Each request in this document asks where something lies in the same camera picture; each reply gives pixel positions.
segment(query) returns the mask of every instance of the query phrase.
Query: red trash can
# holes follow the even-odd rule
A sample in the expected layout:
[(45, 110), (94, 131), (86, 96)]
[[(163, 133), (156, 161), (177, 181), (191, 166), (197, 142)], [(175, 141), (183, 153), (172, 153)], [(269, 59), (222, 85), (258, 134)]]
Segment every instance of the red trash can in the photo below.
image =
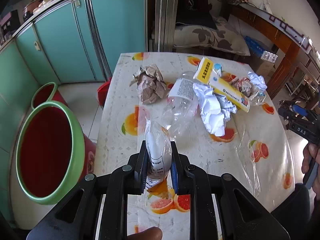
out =
[(57, 101), (42, 103), (22, 127), (16, 169), (24, 193), (39, 204), (56, 204), (94, 168), (96, 145), (73, 112)]
[(68, 106), (58, 91), (58, 85), (55, 82), (47, 83), (36, 91), (31, 100), (31, 107), (35, 109), (46, 101), (59, 101)]

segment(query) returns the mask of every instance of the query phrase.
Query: bolt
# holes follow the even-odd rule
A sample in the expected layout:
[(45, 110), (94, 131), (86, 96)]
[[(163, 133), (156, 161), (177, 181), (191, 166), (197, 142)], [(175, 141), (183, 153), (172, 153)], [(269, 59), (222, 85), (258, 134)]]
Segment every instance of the bolt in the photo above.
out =
[(132, 169), (132, 167), (130, 165), (128, 165), (128, 164), (122, 166), (122, 170), (123, 171), (131, 171), (131, 169)]
[(187, 170), (188, 170), (188, 171), (193, 171), (195, 168), (196, 168), (196, 167), (195, 167), (194, 165), (192, 165), (192, 164), (189, 164), (189, 165), (187, 166)]
[(84, 178), (85, 178), (85, 180), (87, 180), (87, 181), (93, 180), (93, 179), (94, 179), (94, 174), (89, 173), (89, 174), (87, 174)]
[(229, 173), (223, 174), (222, 177), (223, 177), (224, 180), (227, 180), (227, 181), (232, 180), (232, 176)]

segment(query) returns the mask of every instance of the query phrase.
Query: crumpled brown paper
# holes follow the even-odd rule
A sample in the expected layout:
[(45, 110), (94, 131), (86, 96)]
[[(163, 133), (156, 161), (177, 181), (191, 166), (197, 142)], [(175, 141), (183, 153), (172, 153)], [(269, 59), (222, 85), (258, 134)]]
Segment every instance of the crumpled brown paper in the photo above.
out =
[(133, 74), (133, 80), (130, 82), (130, 86), (135, 82), (137, 82), (138, 85), (137, 92), (140, 101), (145, 105), (154, 103), (158, 98), (164, 98), (168, 92), (162, 74), (154, 64), (140, 67), (140, 69)]

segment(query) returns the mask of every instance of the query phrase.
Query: tablecloth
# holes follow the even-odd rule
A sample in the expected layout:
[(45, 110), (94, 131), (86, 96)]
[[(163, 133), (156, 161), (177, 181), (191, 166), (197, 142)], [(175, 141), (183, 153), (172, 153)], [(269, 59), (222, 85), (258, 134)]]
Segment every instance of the tablecloth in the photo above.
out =
[[(139, 108), (136, 84), (129, 87), (132, 74), (140, 66), (156, 64), (170, 87), (183, 72), (195, 72), (202, 57), (159, 52), (121, 54), (100, 124), (94, 166), (97, 176), (111, 173), (125, 165), (130, 155), (139, 152), (143, 137), (136, 136), (134, 116), (137, 109), (139, 114), (143, 111), (161, 124), (166, 99)], [(224, 75), (230, 73), (230, 76), (242, 78), (252, 71), (247, 64), (209, 58), (221, 64)], [(233, 129), (235, 135), (230, 142), (213, 140), (197, 113), (183, 137), (177, 138), (176, 144), (179, 153), (187, 155), (190, 163), (207, 173), (218, 176), (231, 173), (271, 212), (294, 191), (294, 173), (292, 155), (280, 117), (268, 95), (265, 102), (267, 104), (263, 106), (251, 106), (249, 113), (238, 110), (232, 114), (227, 127)], [(170, 204), (170, 211), (157, 214), (152, 211), (152, 203), (156, 200), (156, 196), (150, 197), (146, 191), (142, 196), (128, 197), (128, 234), (159, 226), (164, 234), (163, 239), (188, 239), (190, 212), (180, 212), (175, 208), (175, 201)]]

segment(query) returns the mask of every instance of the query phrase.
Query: pillow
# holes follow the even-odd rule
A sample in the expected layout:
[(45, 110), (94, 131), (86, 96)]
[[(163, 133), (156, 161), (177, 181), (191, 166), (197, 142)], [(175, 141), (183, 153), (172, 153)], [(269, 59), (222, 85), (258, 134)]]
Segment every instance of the pillow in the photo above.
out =
[(217, 30), (201, 25), (179, 25), (175, 27), (173, 47), (212, 47), (241, 56), (250, 56), (244, 38), (224, 18), (214, 18)]

